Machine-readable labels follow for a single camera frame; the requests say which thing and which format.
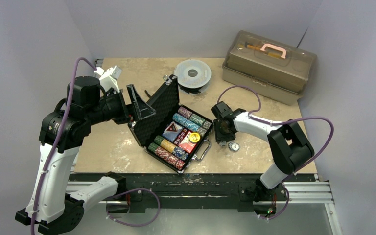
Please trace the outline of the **white blue chip five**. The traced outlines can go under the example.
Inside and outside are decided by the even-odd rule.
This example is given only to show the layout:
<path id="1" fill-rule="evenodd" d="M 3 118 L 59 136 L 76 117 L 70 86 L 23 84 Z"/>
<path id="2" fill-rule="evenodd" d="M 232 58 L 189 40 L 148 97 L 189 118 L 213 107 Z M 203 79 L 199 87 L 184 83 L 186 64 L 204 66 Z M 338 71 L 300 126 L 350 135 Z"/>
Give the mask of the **white blue chip five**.
<path id="1" fill-rule="evenodd" d="M 239 144 L 234 141 L 229 142 L 228 147 L 233 152 L 237 152 L 240 149 Z"/>

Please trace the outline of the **yellow big blind button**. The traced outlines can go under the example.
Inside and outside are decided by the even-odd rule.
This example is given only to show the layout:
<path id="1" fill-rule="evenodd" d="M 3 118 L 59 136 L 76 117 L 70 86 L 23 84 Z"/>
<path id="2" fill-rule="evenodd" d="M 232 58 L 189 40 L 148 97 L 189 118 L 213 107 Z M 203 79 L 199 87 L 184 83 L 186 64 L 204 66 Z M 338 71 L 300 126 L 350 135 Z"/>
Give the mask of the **yellow big blind button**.
<path id="1" fill-rule="evenodd" d="M 189 141 L 190 141 L 191 143 L 195 143 L 195 144 L 197 144 L 197 143 L 200 141 L 201 136 L 200 136 L 198 133 L 193 132 L 193 133 L 190 133 L 188 139 L 189 139 Z"/>

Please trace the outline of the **red triangular all-in marker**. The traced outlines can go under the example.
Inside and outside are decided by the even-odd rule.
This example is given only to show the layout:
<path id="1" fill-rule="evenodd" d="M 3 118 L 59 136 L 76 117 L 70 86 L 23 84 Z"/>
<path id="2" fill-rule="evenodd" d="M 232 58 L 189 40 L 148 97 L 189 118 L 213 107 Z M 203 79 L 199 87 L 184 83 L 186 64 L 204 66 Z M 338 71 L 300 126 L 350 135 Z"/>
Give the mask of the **red triangular all-in marker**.
<path id="1" fill-rule="evenodd" d="M 182 131 L 183 127 L 178 125 L 177 123 L 175 122 L 172 122 L 169 126 L 168 126 L 168 131 L 169 132 L 173 132 L 173 133 L 180 133 Z"/>

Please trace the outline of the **blue playing card deck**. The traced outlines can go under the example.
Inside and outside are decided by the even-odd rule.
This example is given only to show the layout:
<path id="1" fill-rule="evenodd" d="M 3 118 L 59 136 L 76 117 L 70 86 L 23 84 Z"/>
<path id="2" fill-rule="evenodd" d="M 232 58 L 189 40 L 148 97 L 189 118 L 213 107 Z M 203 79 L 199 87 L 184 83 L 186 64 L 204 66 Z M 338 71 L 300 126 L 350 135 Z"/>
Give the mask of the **blue playing card deck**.
<path id="1" fill-rule="evenodd" d="M 170 142 L 174 142 L 174 140 L 176 139 L 176 137 L 178 136 L 179 133 L 173 133 L 173 132 L 169 132 L 167 129 L 168 129 L 168 126 L 165 128 L 165 130 L 163 131 L 162 133 L 162 137 L 164 137 L 165 139 L 167 139 L 168 141 Z"/>

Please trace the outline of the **black poker set case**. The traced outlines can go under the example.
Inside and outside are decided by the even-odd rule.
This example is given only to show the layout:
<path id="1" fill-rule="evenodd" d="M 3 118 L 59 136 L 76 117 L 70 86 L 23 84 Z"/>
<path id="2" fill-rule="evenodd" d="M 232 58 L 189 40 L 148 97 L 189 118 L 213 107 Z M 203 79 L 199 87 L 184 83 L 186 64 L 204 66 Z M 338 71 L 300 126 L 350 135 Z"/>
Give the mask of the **black poker set case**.
<path id="1" fill-rule="evenodd" d="M 147 102 L 133 85 L 127 87 L 136 119 L 128 126 L 149 155 L 182 174 L 193 160 L 202 161 L 211 148 L 212 121 L 180 103 L 178 77 L 164 76 Z"/>

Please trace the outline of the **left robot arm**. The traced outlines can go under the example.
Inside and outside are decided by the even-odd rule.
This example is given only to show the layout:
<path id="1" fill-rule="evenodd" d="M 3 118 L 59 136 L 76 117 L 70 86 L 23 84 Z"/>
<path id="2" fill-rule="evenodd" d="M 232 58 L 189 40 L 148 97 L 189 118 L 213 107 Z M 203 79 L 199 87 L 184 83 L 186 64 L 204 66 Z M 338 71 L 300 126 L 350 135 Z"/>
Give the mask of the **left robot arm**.
<path id="1" fill-rule="evenodd" d="M 110 120 L 128 124 L 155 114 L 133 85 L 127 90 L 130 104 L 125 103 L 122 90 L 106 88 L 95 77 L 76 77 L 68 84 L 68 96 L 43 119 L 34 191 L 26 208 L 15 215 L 18 222 L 30 227 L 31 234 L 72 231 L 92 206 L 107 198 L 121 200 L 130 193 L 125 177 L 113 172 L 84 189 L 66 192 L 74 159 L 93 125 Z"/>

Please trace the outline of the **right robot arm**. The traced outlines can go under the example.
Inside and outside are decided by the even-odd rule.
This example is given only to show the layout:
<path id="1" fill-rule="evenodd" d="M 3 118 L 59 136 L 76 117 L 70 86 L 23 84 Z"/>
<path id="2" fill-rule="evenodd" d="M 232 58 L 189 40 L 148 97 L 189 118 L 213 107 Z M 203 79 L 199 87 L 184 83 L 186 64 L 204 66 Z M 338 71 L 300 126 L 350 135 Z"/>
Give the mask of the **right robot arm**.
<path id="1" fill-rule="evenodd" d="M 211 108 L 215 116 L 214 131 L 217 143 L 235 140 L 236 133 L 257 137 L 270 146 L 273 164 L 261 175 L 255 186 L 256 195 L 267 199 L 275 187 L 311 159 L 315 152 L 296 122 L 282 123 L 258 118 L 244 109 L 232 110 L 220 101 Z"/>

